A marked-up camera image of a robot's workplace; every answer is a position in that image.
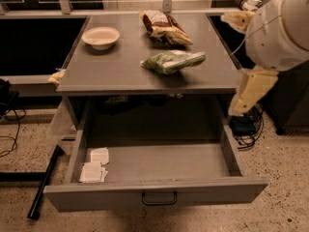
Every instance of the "white bowl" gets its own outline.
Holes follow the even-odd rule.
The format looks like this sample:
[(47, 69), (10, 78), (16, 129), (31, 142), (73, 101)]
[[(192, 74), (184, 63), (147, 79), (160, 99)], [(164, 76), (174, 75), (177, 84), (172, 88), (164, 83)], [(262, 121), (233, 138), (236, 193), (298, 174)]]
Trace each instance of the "white bowl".
[(81, 37), (82, 41), (90, 44), (96, 50), (110, 48), (120, 37), (120, 33), (111, 27), (96, 27), (86, 31)]

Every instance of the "drawer handle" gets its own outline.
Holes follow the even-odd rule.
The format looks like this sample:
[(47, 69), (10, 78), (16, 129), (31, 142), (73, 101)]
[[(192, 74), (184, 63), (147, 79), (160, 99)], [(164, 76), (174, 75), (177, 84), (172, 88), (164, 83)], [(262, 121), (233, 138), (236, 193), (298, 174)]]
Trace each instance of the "drawer handle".
[(148, 205), (148, 206), (174, 205), (177, 202), (177, 193), (174, 192), (174, 199), (172, 201), (168, 201), (168, 202), (148, 202), (148, 201), (146, 201), (146, 194), (143, 192), (142, 193), (142, 202), (143, 202), (144, 205)]

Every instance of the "gray tabletop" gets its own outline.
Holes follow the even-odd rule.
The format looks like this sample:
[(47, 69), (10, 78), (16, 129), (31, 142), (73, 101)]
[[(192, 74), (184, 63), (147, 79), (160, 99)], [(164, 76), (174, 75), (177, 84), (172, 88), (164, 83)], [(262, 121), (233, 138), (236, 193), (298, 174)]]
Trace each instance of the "gray tabletop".
[(138, 14), (92, 15), (85, 30), (108, 26), (121, 37), (109, 50), (97, 51), (81, 40), (57, 91), (68, 95), (117, 94), (223, 94), (234, 92), (239, 72), (205, 14), (172, 14), (193, 45), (187, 52), (206, 52), (199, 66), (171, 75), (146, 70), (140, 61), (173, 49), (151, 39)]

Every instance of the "open drawer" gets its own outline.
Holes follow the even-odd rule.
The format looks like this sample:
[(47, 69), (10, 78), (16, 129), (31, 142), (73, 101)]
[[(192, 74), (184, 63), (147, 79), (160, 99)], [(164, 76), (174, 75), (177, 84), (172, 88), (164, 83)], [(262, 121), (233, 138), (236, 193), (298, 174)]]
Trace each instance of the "open drawer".
[[(65, 182), (45, 196), (60, 212), (252, 202), (267, 186), (244, 174), (216, 96), (185, 95), (159, 106), (141, 98), (110, 113), (88, 101)], [(108, 147), (105, 181), (80, 183), (88, 148)]]

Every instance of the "speckled floor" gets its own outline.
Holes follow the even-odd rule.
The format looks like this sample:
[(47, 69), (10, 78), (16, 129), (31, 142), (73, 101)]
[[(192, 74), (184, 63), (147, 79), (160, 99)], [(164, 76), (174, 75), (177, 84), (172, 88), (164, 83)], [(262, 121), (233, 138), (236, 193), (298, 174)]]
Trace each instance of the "speckled floor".
[[(56, 145), (49, 137), (55, 110), (28, 110), (21, 121), (18, 149), (0, 159), (0, 171), (44, 171)], [(58, 213), (43, 199), (39, 220), (27, 215), (36, 187), (0, 188), (0, 231), (309, 231), (309, 129), (277, 135), (265, 128), (254, 149), (240, 152), (248, 176), (268, 179), (252, 204), (187, 208)], [(14, 135), (16, 123), (3, 121), (1, 135)], [(1, 149), (12, 142), (1, 141)], [(61, 156), (51, 184), (60, 184), (69, 158)]]

